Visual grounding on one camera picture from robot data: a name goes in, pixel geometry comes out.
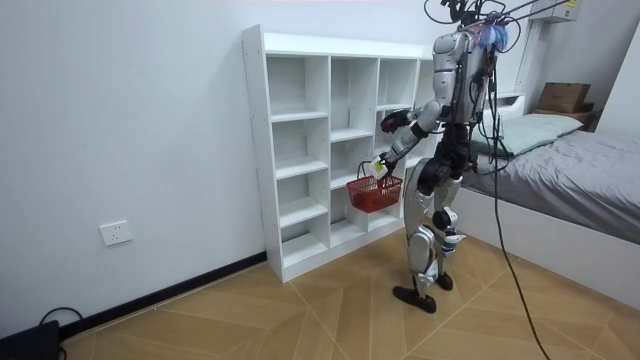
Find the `gray mattress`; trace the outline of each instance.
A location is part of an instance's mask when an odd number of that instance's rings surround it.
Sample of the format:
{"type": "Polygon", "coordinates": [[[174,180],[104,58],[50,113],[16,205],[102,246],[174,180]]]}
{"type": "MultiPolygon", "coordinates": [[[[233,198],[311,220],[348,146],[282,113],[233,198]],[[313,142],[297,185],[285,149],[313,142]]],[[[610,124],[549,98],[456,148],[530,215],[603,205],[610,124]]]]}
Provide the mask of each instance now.
{"type": "MultiPolygon", "coordinates": [[[[478,171],[493,169],[480,155],[478,171]]],[[[499,197],[640,244],[640,141],[576,131],[511,160],[499,197]]],[[[465,187],[493,195],[493,176],[465,174],[465,187]]]]}

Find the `power socket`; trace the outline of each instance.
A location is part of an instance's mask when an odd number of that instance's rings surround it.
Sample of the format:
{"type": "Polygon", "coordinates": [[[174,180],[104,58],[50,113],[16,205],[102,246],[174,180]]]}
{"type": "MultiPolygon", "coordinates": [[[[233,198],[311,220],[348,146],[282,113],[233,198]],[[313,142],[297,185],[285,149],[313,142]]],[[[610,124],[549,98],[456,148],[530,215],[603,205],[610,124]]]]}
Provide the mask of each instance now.
{"type": "Polygon", "coordinates": [[[100,226],[100,233],[106,246],[133,240],[131,230],[129,230],[129,223],[126,220],[114,224],[102,225],[100,226]]]}

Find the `wooden floor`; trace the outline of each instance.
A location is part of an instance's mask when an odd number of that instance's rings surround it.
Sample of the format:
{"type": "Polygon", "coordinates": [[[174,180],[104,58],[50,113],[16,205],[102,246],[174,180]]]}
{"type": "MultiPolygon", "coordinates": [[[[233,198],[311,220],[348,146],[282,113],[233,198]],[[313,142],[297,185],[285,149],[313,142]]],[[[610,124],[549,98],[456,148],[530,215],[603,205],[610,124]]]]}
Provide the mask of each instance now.
{"type": "MultiPolygon", "coordinates": [[[[640,359],[640,311],[514,264],[552,359],[640,359]]],[[[450,265],[455,289],[430,289],[435,315],[391,295],[410,286],[398,231],[286,284],[257,266],[65,348],[70,360],[543,359],[499,250],[467,238],[450,265]]]]}

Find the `red plastic basket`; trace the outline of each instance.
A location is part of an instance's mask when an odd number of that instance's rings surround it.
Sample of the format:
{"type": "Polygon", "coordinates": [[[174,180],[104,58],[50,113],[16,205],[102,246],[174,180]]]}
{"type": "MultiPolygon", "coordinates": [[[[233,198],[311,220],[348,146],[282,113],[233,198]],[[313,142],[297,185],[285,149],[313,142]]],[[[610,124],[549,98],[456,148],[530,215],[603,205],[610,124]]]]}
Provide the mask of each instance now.
{"type": "Polygon", "coordinates": [[[347,183],[351,205],[366,213],[372,213],[398,203],[402,179],[389,176],[376,180],[366,176],[347,183]]]}

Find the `white wall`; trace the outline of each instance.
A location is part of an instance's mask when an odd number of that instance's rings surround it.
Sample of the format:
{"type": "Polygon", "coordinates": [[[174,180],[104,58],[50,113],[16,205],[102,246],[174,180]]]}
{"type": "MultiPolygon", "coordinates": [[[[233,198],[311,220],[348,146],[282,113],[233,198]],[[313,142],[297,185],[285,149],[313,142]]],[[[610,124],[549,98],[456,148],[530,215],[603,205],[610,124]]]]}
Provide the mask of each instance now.
{"type": "Polygon", "coordinates": [[[633,37],[607,107],[600,119],[598,133],[640,136],[640,115],[638,115],[640,68],[638,64],[640,64],[640,26],[633,37]]]}
{"type": "Polygon", "coordinates": [[[408,43],[451,29],[419,0],[0,0],[0,337],[264,249],[240,42],[257,23],[408,43]],[[120,219],[135,240],[107,249],[98,226],[120,219]]]}
{"type": "Polygon", "coordinates": [[[604,108],[639,20],[638,0],[582,0],[576,22],[550,25],[533,105],[546,82],[577,82],[592,84],[586,101],[604,108]]]}

